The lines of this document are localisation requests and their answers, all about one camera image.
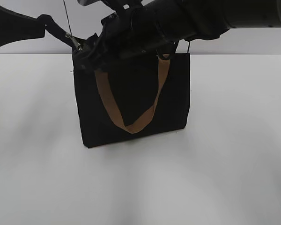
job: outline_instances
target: white backdrop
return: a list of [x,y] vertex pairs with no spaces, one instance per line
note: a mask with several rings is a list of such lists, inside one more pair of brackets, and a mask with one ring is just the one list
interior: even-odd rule
[[0,55],[0,225],[281,225],[281,55],[193,55],[186,129],[83,147],[71,55]]
[[[78,37],[88,38],[101,32],[101,19],[112,13],[103,3],[88,7],[80,6],[76,0],[66,0],[72,30]],[[38,17],[50,14],[64,29],[68,30],[62,0],[0,0],[0,5],[13,11]],[[181,42],[179,51],[187,49]],[[70,49],[46,34],[45,39],[12,43],[0,48],[0,53],[70,53]],[[214,41],[197,40],[192,43],[193,54],[281,54],[281,29],[238,29],[224,34]]]

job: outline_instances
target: black tote bag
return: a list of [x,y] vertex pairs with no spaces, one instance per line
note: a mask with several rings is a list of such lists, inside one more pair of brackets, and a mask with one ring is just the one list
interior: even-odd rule
[[174,54],[167,61],[154,54],[136,57],[107,72],[74,68],[74,83],[82,140],[88,148],[186,126],[187,53]]

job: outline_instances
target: tan strap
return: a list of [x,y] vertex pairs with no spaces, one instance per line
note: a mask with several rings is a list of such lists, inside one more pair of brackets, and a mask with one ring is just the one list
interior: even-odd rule
[[161,90],[163,89],[163,85],[169,74],[170,68],[170,60],[162,60],[160,58],[158,59],[158,93],[156,95],[155,102],[133,124],[129,126],[124,125],[122,114],[111,91],[111,87],[108,80],[108,73],[99,70],[95,71],[98,91],[110,119],[117,127],[127,131],[130,134],[136,134],[142,131],[152,121],[154,117],[158,99]]

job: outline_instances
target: black strap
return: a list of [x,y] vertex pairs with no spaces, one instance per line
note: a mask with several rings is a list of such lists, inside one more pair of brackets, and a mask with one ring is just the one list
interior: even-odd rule
[[[46,25],[46,30],[51,35],[53,35],[55,38],[62,41],[66,45],[72,47],[72,49],[75,48],[75,45],[72,40],[66,37],[66,32],[60,26],[57,25],[57,23],[53,20],[52,16],[43,14],[40,15],[37,19]],[[80,39],[77,37],[75,38],[80,44],[85,41],[84,39]]]

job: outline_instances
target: gray wall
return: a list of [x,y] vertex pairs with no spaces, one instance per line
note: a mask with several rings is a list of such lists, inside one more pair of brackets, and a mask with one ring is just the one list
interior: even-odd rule
[[[76,0],[66,0],[74,35],[87,38],[101,32],[101,19],[112,13],[103,3],[88,7],[80,6]],[[64,29],[68,30],[62,0],[0,0],[0,5],[13,11],[38,17],[50,14]],[[182,41],[179,52],[185,52],[187,42]],[[194,54],[281,54],[281,29],[238,29],[231,30],[214,41],[192,42]],[[0,48],[0,53],[70,53],[70,49],[46,34],[45,39],[12,43]]]

